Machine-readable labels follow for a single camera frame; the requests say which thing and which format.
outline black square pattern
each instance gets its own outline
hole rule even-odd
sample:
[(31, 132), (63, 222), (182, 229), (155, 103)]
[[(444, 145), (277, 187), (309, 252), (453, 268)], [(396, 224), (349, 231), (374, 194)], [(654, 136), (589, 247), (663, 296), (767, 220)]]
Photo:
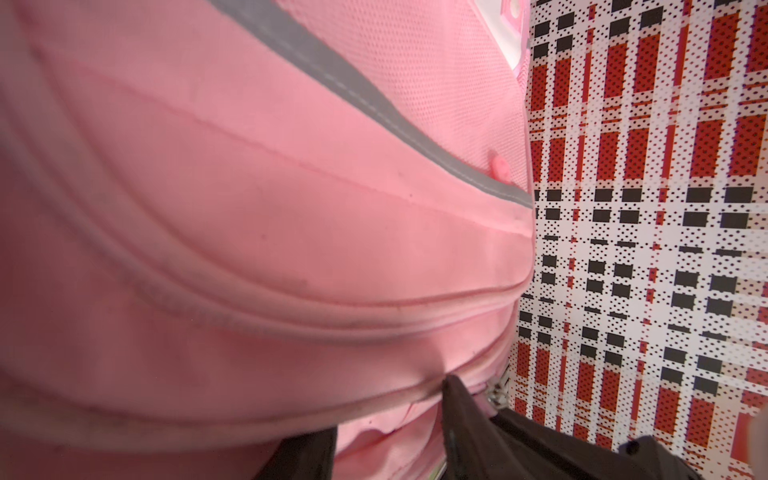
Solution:
[(619, 10), (630, 8), (631, 6), (632, 6), (632, 0), (613, 0), (611, 2), (611, 11), (618, 12)]
[(728, 336), (727, 335), (723, 335), (722, 333), (702, 332), (701, 336), (705, 336), (708, 339), (719, 340), (721, 342), (727, 342), (728, 341)]
[(724, 213), (720, 217), (720, 228), (746, 228), (749, 221), (749, 214)]
[(720, 373), (720, 370), (723, 369), (723, 361), (713, 359), (708, 356), (699, 355), (699, 360), (696, 362), (696, 367), (708, 372)]
[(558, 17), (558, 30), (562, 30), (563, 28), (568, 28), (574, 26), (574, 20), (576, 19), (576, 16), (573, 12), (567, 13), (565, 15), (561, 15)]
[(594, 191), (594, 201), (610, 202), (614, 196), (614, 191), (610, 188), (598, 188)]
[(714, 313), (715, 315), (730, 316), (730, 311), (733, 309), (732, 300), (720, 300), (717, 298), (707, 299), (707, 313)]
[(643, 199), (642, 188), (625, 188), (621, 191), (621, 201), (623, 202), (639, 202)]
[(672, 293), (672, 302), (671, 302), (672, 306), (693, 310), (695, 302), (696, 302), (696, 297), (694, 295), (687, 295), (686, 293), (678, 293), (678, 292)]
[(664, 16), (664, 7), (654, 8), (653, 10), (646, 10), (640, 15), (640, 28), (650, 27), (661, 23), (661, 19)]
[(701, 392), (717, 395), (717, 387), (718, 384), (714, 380), (703, 379), (700, 376), (694, 379), (694, 388), (696, 390), (700, 390)]
[(720, 276), (713, 275), (712, 283), (710, 284), (710, 290), (717, 290), (718, 292), (736, 292), (736, 281), (738, 279), (735, 276)]
[(592, 211), (592, 221), (593, 222), (610, 222), (611, 221), (611, 211), (610, 210), (593, 210)]
[(625, 265), (623, 263), (617, 263), (614, 265), (614, 275), (622, 276), (624, 278), (632, 278), (632, 266)]
[(715, 250), (715, 255), (724, 255), (725, 257), (741, 257), (740, 250), (728, 250), (725, 248), (718, 248)]
[(622, 296), (623, 298), (629, 298), (629, 294), (630, 294), (630, 286), (624, 285), (623, 283), (614, 283), (614, 286), (611, 289), (611, 295), (613, 296)]
[(687, 353), (683, 350), (671, 349), (669, 347), (664, 349), (664, 358), (671, 360), (672, 362), (685, 363), (685, 357)]
[(624, 337), (615, 333), (608, 333), (608, 345), (624, 348)]
[(622, 210), (619, 212), (620, 223), (639, 223), (640, 211), (639, 210)]
[(598, 262), (596, 260), (589, 260), (588, 270), (590, 273), (605, 273), (605, 262)]
[(667, 325), (667, 329), (674, 330), (675, 332), (690, 333), (690, 328), (687, 326), (675, 325), (673, 323)]
[(706, 227), (709, 214), (709, 212), (685, 212), (683, 227)]
[(587, 279), (587, 291), (603, 293), (603, 283), (600, 280)]
[(626, 18), (622, 18), (621, 20), (611, 22), (608, 36), (615, 37), (616, 35), (627, 33), (629, 31), (629, 21), (630, 21), (630, 18), (626, 17)]
[(725, 189), (725, 203), (751, 204), (752, 192), (752, 187), (727, 187)]
[(558, 38), (557, 51), (571, 50), (574, 46), (574, 36), (569, 35), (567, 37)]
[(685, 201), (689, 204), (708, 204), (711, 198), (711, 188), (689, 188)]
[(683, 373), (675, 369), (661, 367), (661, 379), (680, 385), (683, 383)]
[(676, 271), (674, 274), (674, 284), (682, 286), (696, 286), (699, 283), (699, 274), (695, 272)]
[(593, 346), (581, 344), (581, 355), (588, 356), (592, 359), (598, 357), (598, 349), (594, 348)]
[(549, 44), (548, 43), (542, 43), (541, 45), (536, 45), (533, 47), (533, 59), (546, 57), (549, 55)]
[(597, 340), (600, 333), (596, 329), (591, 329), (588, 326), (581, 327), (581, 336), (585, 339)]
[(621, 355), (618, 353), (606, 352), (605, 361), (607, 363), (613, 363), (616, 366), (621, 366)]
[(549, 22), (542, 22), (535, 27), (533, 27), (533, 35), (534, 37), (541, 37), (542, 35), (546, 35), (549, 33)]

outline pink fabric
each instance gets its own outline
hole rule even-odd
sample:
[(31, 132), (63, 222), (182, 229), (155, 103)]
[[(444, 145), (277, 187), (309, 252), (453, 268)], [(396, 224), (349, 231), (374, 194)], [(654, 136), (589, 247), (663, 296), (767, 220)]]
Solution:
[[(506, 360), (532, 212), (422, 158), (202, 0), (0, 8), (0, 440), (36, 439), (9, 478), (47, 458), (82, 461), (77, 478), (121, 478), (107, 465), (132, 458), (134, 478), (217, 458), (250, 478), (272, 447), (241, 445), (339, 423), (338, 478), (438, 462), (441, 378), (482, 391)], [(456, 8), (453, 26), (491, 48)], [(380, 87), (463, 160), (500, 154), (527, 186), (523, 90), (489, 65), (485, 113), (446, 86), (430, 98), (472, 114), (438, 109), (433, 129)]]
[(511, 183), (530, 191), (518, 140), (525, 136), (525, 91), (475, 0), (277, 3), (446, 150), (487, 174), (492, 152), (500, 154), (510, 164)]

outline red and white plaid fabric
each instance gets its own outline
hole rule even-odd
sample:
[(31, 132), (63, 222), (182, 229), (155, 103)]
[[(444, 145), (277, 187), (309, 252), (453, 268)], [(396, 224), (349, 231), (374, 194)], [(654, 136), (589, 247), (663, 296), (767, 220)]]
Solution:
[(535, 280), (512, 407), (753, 478), (768, 401), (768, 2), (538, 0)]

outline gray reflective strip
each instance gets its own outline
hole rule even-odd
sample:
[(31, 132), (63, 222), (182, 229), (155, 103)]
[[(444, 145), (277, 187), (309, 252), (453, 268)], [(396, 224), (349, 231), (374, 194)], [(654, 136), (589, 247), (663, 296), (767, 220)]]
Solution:
[(478, 189), (527, 208), (531, 195), (503, 184), (453, 157), (414, 127), (347, 60), (313, 36), (270, 0), (209, 0), (278, 55), (371, 117), (420, 154)]

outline red stripe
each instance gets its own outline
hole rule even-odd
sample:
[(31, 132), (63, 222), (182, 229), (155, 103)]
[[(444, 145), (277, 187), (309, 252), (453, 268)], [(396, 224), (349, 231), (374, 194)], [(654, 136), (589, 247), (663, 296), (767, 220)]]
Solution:
[(693, 397), (690, 401), (690, 415), (688, 416), (688, 431), (685, 439), (688, 442), (707, 447), (710, 441), (710, 429), (712, 428), (712, 416), (715, 404)]
[(584, 56), (584, 87), (581, 90), (581, 101), (589, 100), (589, 72), (592, 69), (592, 52), (588, 51)]
[(704, 67), (704, 80), (730, 76), (730, 65), (733, 62), (738, 26), (739, 14), (737, 13), (712, 20), (707, 66)]
[(549, 351), (536, 349), (536, 383), (546, 386), (549, 382)]
[(674, 128), (674, 125), (667, 127), (667, 145), (664, 148), (664, 165), (661, 167), (662, 178), (670, 177), (670, 169), (672, 167), (672, 147), (674, 147)]
[(549, 170), (550, 182), (563, 181), (563, 163), (565, 162), (565, 139), (553, 138), (549, 141)]
[(654, 427), (662, 432), (674, 434), (674, 422), (677, 417), (677, 404), (680, 392), (659, 387), (658, 404), (656, 405), (656, 422)]
[(589, 429), (587, 427), (579, 425), (577, 423), (574, 424), (574, 437), (576, 437), (577, 439), (582, 439), (586, 442), (588, 436), (589, 436)]
[(660, 35), (641, 38), (637, 43), (637, 69), (634, 74), (634, 91), (654, 89), (656, 60), (659, 57)]
[(634, 381), (634, 395), (632, 396), (632, 413), (630, 417), (633, 420), (637, 420), (637, 412), (640, 410), (640, 392), (643, 388), (642, 380)]
[(677, 64), (674, 69), (675, 86), (683, 83), (683, 65), (685, 63), (685, 47), (688, 43), (688, 25), (680, 29), (680, 39), (677, 44)]
[(600, 435), (599, 433), (594, 437), (594, 443), (598, 447), (603, 447), (604, 449), (611, 449), (611, 445), (613, 443), (613, 440), (610, 437), (607, 437), (605, 435)]
[(733, 447), (730, 450), (730, 457), (739, 462), (748, 463), (747, 458), (747, 436), (752, 416), (746, 413), (740, 413), (736, 420), (736, 431), (733, 434)]
[(696, 126), (694, 158), (690, 165), (690, 177), (714, 177), (717, 166), (717, 148), (720, 146), (722, 120), (700, 121)]
[(546, 412), (544, 411), (544, 409), (542, 407), (534, 405), (533, 421), (540, 425), (544, 425), (545, 418), (546, 418)]
[(768, 5), (763, 5), (755, 11), (750, 53), (746, 60), (747, 73), (768, 68), (768, 28), (766, 25), (768, 25)]
[(749, 405), (750, 407), (761, 409), (764, 405), (768, 404), (768, 396), (750, 392), (749, 390), (744, 390), (744, 392), (741, 394), (741, 402), (744, 405)]
[(630, 130), (627, 136), (627, 161), (624, 165), (625, 180), (642, 180), (645, 171), (645, 154), (648, 146), (648, 129)]
[(605, 98), (621, 95), (624, 90), (624, 67), (627, 64), (627, 44), (622, 43), (608, 48), (608, 60), (605, 70)]
[(763, 370), (748, 368), (746, 369), (746, 375), (744, 379), (747, 382), (756, 383), (757, 385), (768, 386), (768, 372)]
[(594, 365), (579, 362), (578, 364), (578, 387), (576, 389), (576, 398), (589, 403), (592, 401), (592, 383), (594, 382)]
[(536, 140), (531, 142), (531, 162), (533, 163), (533, 181), (541, 181), (541, 150), (544, 147), (543, 140)]
[(528, 361), (531, 358), (531, 346), (518, 342), (518, 376), (528, 378)]
[(616, 171), (616, 149), (619, 132), (608, 131), (600, 134), (598, 153), (598, 180), (613, 180)]
[(547, 96), (547, 65), (534, 67), (531, 78), (531, 111), (544, 108)]
[(553, 107), (568, 104), (568, 86), (571, 83), (571, 59), (563, 58), (554, 65), (554, 101)]
[(558, 383), (558, 390), (563, 391), (565, 387), (565, 355), (560, 358), (560, 382)]
[(600, 407), (606, 410), (616, 411), (616, 402), (619, 398), (619, 379), (621, 375), (608, 369), (603, 370), (603, 386), (600, 394)]
[(757, 174), (760, 162), (760, 148), (763, 145), (763, 131), (766, 116), (752, 115), (736, 119), (736, 134), (733, 138), (733, 155), (730, 160), (731, 177)]
[(581, 169), (584, 166), (584, 141), (586, 137), (579, 135), (578, 138), (578, 152), (576, 154), (576, 181), (581, 181)]

